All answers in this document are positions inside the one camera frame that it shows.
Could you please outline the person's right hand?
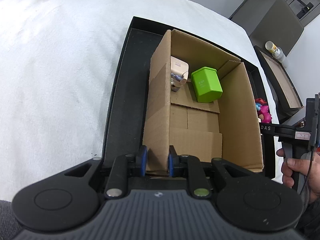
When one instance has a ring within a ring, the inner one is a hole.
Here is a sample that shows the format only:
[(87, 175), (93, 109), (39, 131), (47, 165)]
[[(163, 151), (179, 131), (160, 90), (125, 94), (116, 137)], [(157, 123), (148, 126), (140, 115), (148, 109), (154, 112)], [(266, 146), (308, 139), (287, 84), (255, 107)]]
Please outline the person's right hand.
[(313, 160), (311, 164), (311, 170), (309, 170), (310, 161), (304, 159), (292, 159), (289, 158), (285, 160), (281, 167), (281, 172), (283, 174), (282, 182), (285, 186), (292, 188), (294, 186), (294, 180), (291, 177), (293, 171), (299, 172), (304, 176), (309, 175), (308, 186), (310, 189), (310, 199), (309, 203), (315, 202), (319, 198), (319, 152), (313, 154)]

